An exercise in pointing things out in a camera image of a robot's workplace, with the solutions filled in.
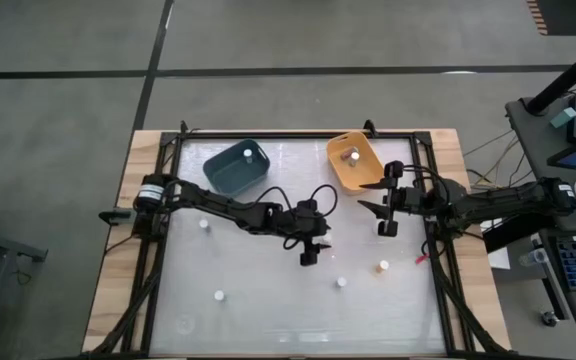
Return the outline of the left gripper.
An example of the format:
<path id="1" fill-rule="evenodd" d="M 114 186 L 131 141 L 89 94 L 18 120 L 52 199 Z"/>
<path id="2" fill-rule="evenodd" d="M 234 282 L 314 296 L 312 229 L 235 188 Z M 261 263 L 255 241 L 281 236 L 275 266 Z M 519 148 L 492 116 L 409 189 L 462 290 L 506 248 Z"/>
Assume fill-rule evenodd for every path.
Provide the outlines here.
<path id="1" fill-rule="evenodd" d="M 289 219 L 292 223 L 288 229 L 288 238 L 317 237 L 326 234 L 330 229 L 324 214 L 318 210 L 317 201 L 313 199 L 300 201 L 299 214 L 290 212 Z M 317 264 L 320 252 L 328 248 L 331 248 L 331 245 L 305 241 L 304 251 L 300 254 L 300 265 Z"/>

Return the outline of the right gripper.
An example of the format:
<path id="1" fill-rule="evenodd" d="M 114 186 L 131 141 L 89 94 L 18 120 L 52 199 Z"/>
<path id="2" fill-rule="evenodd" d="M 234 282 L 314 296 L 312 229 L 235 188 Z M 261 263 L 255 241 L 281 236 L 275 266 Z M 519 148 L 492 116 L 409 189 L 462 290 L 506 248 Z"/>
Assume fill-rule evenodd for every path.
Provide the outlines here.
<path id="1" fill-rule="evenodd" d="M 384 175 L 377 182 L 362 184 L 360 188 L 371 190 L 390 190 L 398 187 L 399 179 L 403 176 L 404 164 L 395 160 L 384 166 Z M 358 203 L 372 212 L 379 220 L 377 233 L 379 236 L 396 237 L 398 222 L 394 219 L 394 211 L 385 205 L 378 205 L 365 200 Z M 414 187 L 401 187 L 396 190 L 392 199 L 392 208 L 399 212 L 417 213 L 421 207 L 421 191 Z"/>

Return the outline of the yellow plastic bin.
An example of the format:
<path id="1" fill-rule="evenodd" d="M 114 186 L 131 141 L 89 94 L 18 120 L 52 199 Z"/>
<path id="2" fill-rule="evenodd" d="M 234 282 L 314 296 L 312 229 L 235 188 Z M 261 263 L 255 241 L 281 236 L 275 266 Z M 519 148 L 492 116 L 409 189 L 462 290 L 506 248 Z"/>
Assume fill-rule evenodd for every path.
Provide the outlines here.
<path id="1" fill-rule="evenodd" d="M 340 159 L 342 152 L 351 147 L 356 147 L 360 154 L 355 167 L 349 165 L 349 159 L 347 161 Z M 383 165 L 362 132 L 347 132 L 330 139 L 326 145 L 326 153 L 342 191 L 347 195 L 365 192 L 360 185 L 377 183 L 382 178 Z"/>

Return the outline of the teal plastic bin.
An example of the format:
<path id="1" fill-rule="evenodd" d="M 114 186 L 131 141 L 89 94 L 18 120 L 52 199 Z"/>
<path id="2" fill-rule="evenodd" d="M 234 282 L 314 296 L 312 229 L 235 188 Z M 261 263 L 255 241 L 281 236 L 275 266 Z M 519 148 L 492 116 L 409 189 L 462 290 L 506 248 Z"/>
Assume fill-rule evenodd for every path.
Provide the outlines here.
<path id="1" fill-rule="evenodd" d="M 243 156 L 251 149 L 253 162 L 248 164 Z M 203 172 L 218 193 L 237 196 L 262 181 L 270 169 L 270 160 L 263 148 L 253 139 L 244 139 L 206 160 Z"/>

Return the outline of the white paper sheet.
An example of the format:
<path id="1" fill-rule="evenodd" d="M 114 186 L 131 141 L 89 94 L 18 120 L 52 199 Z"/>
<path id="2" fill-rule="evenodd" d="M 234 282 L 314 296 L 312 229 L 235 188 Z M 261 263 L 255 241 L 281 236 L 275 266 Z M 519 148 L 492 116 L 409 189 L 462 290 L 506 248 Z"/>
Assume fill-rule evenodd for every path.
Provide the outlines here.
<path id="1" fill-rule="evenodd" d="M 506 247 L 487 254 L 490 266 L 493 269 L 510 270 L 510 259 Z"/>

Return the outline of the clear plastic cup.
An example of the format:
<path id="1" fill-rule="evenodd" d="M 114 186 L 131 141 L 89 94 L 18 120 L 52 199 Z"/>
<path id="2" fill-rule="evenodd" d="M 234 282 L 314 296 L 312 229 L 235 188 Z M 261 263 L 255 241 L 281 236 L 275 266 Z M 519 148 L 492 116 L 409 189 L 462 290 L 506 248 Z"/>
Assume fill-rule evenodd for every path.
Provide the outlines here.
<path id="1" fill-rule="evenodd" d="M 543 265 L 549 262 L 547 252 L 544 248 L 531 250 L 519 257 L 519 264 L 524 267 Z"/>

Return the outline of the dark grey equipment cart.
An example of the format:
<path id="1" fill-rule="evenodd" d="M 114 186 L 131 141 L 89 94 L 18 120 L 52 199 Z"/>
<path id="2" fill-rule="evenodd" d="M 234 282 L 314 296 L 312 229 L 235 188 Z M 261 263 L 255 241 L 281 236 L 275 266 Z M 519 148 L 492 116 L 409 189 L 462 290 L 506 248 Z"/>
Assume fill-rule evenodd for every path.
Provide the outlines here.
<path id="1" fill-rule="evenodd" d="M 569 184 L 574 184 L 576 169 L 560 168 L 548 164 L 551 156 L 569 147 L 566 129 L 555 128 L 550 124 L 550 119 L 559 114 L 566 104 L 565 100 L 557 100 L 540 116 L 528 113 L 521 100 L 507 103 L 505 109 L 510 125 L 516 132 L 527 156 L 533 175 L 537 178 L 558 177 Z M 548 254 L 556 255 L 559 240 L 570 240 L 576 236 L 576 211 L 569 216 L 556 217 L 554 225 L 547 228 L 545 234 Z M 555 274 L 576 322 L 576 291 L 569 288 L 560 261 L 556 262 Z"/>

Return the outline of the small teal box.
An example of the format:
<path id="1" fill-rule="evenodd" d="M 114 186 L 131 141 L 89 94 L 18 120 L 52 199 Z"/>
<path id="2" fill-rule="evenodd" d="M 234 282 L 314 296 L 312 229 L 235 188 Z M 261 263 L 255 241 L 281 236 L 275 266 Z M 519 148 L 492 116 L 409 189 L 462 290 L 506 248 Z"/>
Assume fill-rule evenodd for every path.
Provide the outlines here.
<path id="1" fill-rule="evenodd" d="M 550 120 L 550 125 L 553 128 L 561 128 L 562 126 L 566 125 L 571 120 L 573 120 L 575 117 L 576 117 L 576 110 L 572 107 L 567 107 L 562 111 L 560 111 Z"/>

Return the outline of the dark hazard-striped floor mat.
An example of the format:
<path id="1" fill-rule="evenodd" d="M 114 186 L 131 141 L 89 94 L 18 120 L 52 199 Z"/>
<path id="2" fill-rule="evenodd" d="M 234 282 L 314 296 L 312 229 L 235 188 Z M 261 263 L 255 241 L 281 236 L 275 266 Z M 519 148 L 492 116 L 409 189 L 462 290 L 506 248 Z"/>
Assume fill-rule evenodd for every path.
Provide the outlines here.
<path id="1" fill-rule="evenodd" d="M 525 0 L 543 36 L 576 36 L 576 0 Z"/>

